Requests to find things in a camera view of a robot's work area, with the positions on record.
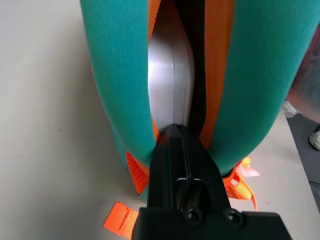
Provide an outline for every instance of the white table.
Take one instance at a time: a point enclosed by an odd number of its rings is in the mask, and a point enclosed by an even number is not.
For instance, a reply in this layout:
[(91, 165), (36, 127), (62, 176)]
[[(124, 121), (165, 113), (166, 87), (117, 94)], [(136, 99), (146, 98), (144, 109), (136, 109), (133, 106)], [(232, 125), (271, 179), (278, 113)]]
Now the white table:
[[(138, 209), (90, 73), (78, 0), (0, 3), (0, 239), (117, 240), (115, 201)], [(280, 114), (250, 155), (260, 211), (294, 240), (320, 239), (320, 216)], [(251, 202), (231, 201), (239, 210)]]

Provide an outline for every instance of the orange strap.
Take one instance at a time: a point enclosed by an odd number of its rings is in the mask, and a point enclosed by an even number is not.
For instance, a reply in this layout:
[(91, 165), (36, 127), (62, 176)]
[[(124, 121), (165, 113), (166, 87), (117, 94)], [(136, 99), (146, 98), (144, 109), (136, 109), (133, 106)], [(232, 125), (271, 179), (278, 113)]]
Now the orange strap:
[(131, 239), (138, 212), (116, 202), (103, 226), (118, 236)]
[(231, 170), (228, 176), (223, 178), (223, 183), (229, 198), (251, 200), (254, 206), (254, 210), (258, 211), (257, 199), (254, 191), (243, 180), (242, 176), (236, 173), (236, 168), (238, 165), (241, 164), (244, 168), (247, 168), (250, 165), (250, 162), (250, 158), (245, 157)]
[(223, 95), (234, 5), (235, 0), (211, 0), (204, 6), (205, 120), (199, 138), (206, 149)]

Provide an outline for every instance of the orange mesh fabric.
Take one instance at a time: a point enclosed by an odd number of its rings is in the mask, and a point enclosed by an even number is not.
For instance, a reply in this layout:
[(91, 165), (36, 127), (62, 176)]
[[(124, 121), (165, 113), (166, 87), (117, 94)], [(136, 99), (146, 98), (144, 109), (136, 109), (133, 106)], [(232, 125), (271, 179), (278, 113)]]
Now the orange mesh fabric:
[(135, 190), (140, 195), (149, 183), (149, 169), (139, 163), (128, 151), (125, 157)]
[(131, 239), (138, 212), (116, 202), (103, 226), (118, 236)]
[(234, 5), (234, 0), (205, 1), (204, 64), (206, 115), (199, 138), (206, 149), (209, 148), (214, 134), (224, 89)]

